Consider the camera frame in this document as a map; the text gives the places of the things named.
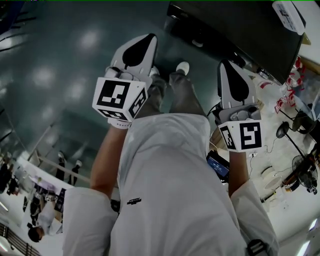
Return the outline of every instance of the logo on shirt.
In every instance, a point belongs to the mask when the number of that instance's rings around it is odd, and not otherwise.
[[[138,198],[135,198],[135,199],[131,199],[129,202],[127,202],[126,204],[127,205],[135,205],[136,203],[139,203],[141,202],[141,198],[138,197]]]

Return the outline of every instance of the railing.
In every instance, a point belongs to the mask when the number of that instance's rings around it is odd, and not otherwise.
[[[35,248],[23,241],[10,228],[2,223],[0,223],[0,237],[6,238],[10,245],[25,256],[41,256]]]
[[[67,169],[67,168],[65,168],[65,167],[62,167],[61,165],[59,165],[59,164],[57,164],[57,163],[49,160],[48,158],[46,158],[46,157],[44,157],[44,156],[41,156],[41,155],[39,154],[39,152],[38,152],[38,150],[37,150],[37,147],[38,147],[38,145],[40,144],[40,142],[42,141],[42,139],[45,137],[45,135],[50,131],[50,129],[51,129],[52,127],[53,127],[53,124],[49,125],[48,128],[47,128],[47,129],[44,131],[44,133],[42,134],[42,136],[39,138],[39,140],[37,141],[37,143],[34,145],[32,151],[31,151],[31,154],[30,154],[30,156],[29,156],[28,159],[27,159],[28,162],[30,162],[31,158],[32,158],[33,156],[35,156],[35,157],[36,157],[36,160],[39,162],[38,167],[41,165],[42,162],[44,162],[44,163],[46,163],[46,164],[48,164],[48,165],[51,165],[51,166],[54,167],[54,168],[57,168],[57,169],[65,172],[66,174],[71,175],[72,179],[73,179],[74,177],[76,177],[76,178],[78,178],[79,180],[82,180],[82,181],[90,184],[90,179],[89,179],[89,178],[87,178],[87,177],[85,177],[85,176],[83,176],[83,175],[81,175],[81,174],[75,173],[75,172],[73,172],[73,171],[70,170],[70,169]]]

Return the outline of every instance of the shoe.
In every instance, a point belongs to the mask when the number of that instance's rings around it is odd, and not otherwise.
[[[59,158],[59,163],[64,163],[66,161],[65,156],[61,151],[58,152],[58,158]]]
[[[82,166],[82,162],[80,160],[77,160],[75,162],[75,166],[79,166],[79,168]]]
[[[189,63],[186,61],[183,61],[179,63],[178,66],[176,66],[175,71],[182,70],[184,72],[184,75],[187,75],[189,73],[189,69],[190,69]]]
[[[160,75],[159,69],[157,69],[156,66],[153,66],[153,67],[151,68],[149,77],[152,77],[153,75]]]

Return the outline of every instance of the gray floor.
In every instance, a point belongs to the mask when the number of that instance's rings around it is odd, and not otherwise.
[[[0,102],[30,151],[50,124],[39,149],[52,160],[62,150],[72,165],[83,160],[89,176],[92,161],[108,128],[92,107],[97,77],[103,76],[115,50],[147,33],[158,38],[155,64],[173,71],[186,60],[204,111],[218,101],[218,61],[164,31],[169,2],[26,2],[20,29],[0,35]],[[168,111],[168,88],[163,111]],[[211,117],[211,129],[215,128]]]

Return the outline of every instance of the person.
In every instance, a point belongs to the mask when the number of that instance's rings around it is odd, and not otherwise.
[[[47,201],[45,204],[44,197],[41,195],[41,212],[38,214],[36,226],[27,225],[29,228],[28,236],[33,242],[38,243],[44,236],[53,236],[60,230],[62,215],[55,211],[55,206],[56,202],[54,200]]]
[[[64,154],[61,151],[58,152],[58,160],[59,160],[59,165],[61,167],[66,167],[66,159],[65,159]],[[75,166],[72,168],[72,171],[74,173],[78,174],[81,166],[82,166],[82,162],[80,160],[77,160],[75,163]],[[55,173],[55,177],[57,179],[63,181],[65,179],[65,172],[63,170],[60,170],[57,168],[56,173]],[[78,179],[77,177],[69,175],[68,184],[75,186],[77,179]]]
[[[66,165],[66,159],[65,159],[65,156],[64,154],[59,151],[58,152],[58,160],[59,160],[59,165],[61,167],[65,167]],[[63,170],[60,170],[59,168],[56,169],[56,173],[55,173],[55,177],[61,181],[63,181],[65,179],[65,172]]]
[[[2,194],[12,178],[14,165],[11,164],[8,169],[8,161],[5,161],[0,170],[0,194]]]
[[[246,154],[230,152],[228,193],[206,162],[210,124],[187,62],[169,76],[170,113],[161,113],[166,82],[151,70],[149,98],[129,129],[111,126],[91,170],[90,188],[66,191],[64,256],[246,255],[261,240],[279,245],[249,180]],[[110,206],[118,183],[119,215]]]
[[[13,178],[10,179],[9,187],[6,190],[6,193],[10,195],[18,195],[19,194],[19,184],[17,182],[17,178],[13,176]]]
[[[82,166],[82,162],[80,160],[77,160],[75,162],[75,167],[73,167],[71,171],[73,171],[74,173],[78,174],[79,173],[79,169],[81,168],[81,166]],[[69,175],[68,184],[70,184],[72,186],[75,186],[76,182],[77,182],[77,179],[78,179],[77,177]]]

